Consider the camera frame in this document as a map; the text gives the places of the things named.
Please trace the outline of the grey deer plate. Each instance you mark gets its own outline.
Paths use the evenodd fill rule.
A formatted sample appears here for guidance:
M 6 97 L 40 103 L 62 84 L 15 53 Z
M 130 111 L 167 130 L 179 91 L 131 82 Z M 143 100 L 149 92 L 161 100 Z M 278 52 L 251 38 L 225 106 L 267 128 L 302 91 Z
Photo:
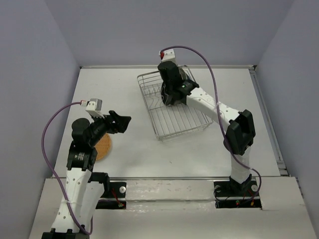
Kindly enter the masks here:
M 178 70 L 183 81 L 189 80 L 189 76 L 187 75 L 187 73 L 184 71 L 184 69 L 181 66 L 178 67 Z

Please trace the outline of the round bamboo wooden plate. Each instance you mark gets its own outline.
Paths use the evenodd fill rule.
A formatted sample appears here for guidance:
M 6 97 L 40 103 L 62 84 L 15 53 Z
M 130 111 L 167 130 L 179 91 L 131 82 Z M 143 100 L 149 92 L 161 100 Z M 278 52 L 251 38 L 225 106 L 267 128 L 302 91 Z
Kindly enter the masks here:
M 96 160 L 99 161 L 105 158 L 112 148 L 112 140 L 109 134 L 105 134 L 95 145 L 95 148 L 97 150 Z

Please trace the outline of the black round plate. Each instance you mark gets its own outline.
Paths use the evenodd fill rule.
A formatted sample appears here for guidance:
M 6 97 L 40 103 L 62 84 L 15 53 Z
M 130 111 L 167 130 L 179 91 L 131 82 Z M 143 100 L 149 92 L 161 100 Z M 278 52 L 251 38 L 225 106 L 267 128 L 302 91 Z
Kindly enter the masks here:
M 173 98 L 169 94 L 167 94 L 167 92 L 166 92 L 166 85 L 164 82 L 161 85 L 161 92 L 160 93 L 161 93 L 161 100 L 165 106 L 174 105 Z

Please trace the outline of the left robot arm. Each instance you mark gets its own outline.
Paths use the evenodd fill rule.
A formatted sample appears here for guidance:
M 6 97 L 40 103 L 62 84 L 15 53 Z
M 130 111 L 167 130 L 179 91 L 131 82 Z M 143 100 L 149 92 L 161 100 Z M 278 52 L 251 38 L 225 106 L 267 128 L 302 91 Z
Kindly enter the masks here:
M 80 118 L 72 123 L 66 181 L 58 181 L 62 199 L 56 218 L 44 239 L 88 239 L 93 231 L 93 214 L 101 197 L 110 192 L 107 173 L 94 172 L 96 144 L 108 133 L 124 133 L 131 121 L 115 111 L 107 115 L 90 112 L 93 122 Z

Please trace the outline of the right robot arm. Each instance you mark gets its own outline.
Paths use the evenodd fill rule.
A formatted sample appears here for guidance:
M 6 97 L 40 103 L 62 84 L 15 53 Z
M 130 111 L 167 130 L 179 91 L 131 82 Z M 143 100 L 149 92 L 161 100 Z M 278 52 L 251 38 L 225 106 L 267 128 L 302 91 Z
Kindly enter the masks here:
M 158 70 L 163 80 L 161 97 L 166 106 L 184 104 L 219 124 L 223 144 L 231 154 L 229 189 L 234 195 L 243 194 L 252 179 L 249 158 L 256 135 L 252 113 L 241 112 L 214 99 L 172 61 L 161 62 Z

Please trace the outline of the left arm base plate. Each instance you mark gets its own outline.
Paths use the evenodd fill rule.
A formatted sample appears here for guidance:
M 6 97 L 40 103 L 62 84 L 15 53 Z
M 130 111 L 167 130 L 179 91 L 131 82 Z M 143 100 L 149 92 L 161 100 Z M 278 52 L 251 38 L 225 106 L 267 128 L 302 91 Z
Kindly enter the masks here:
M 126 209 L 126 182 L 111 182 L 110 190 L 104 192 L 96 206 L 97 210 L 124 210 Z

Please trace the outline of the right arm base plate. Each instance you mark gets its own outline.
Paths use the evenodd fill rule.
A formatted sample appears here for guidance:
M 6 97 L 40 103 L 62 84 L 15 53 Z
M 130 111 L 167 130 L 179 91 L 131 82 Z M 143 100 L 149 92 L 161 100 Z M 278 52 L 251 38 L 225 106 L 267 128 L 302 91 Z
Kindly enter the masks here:
M 230 188 L 229 181 L 214 182 L 213 195 L 217 209 L 262 208 L 258 185 L 255 180 L 248 184 L 242 192 L 235 192 Z

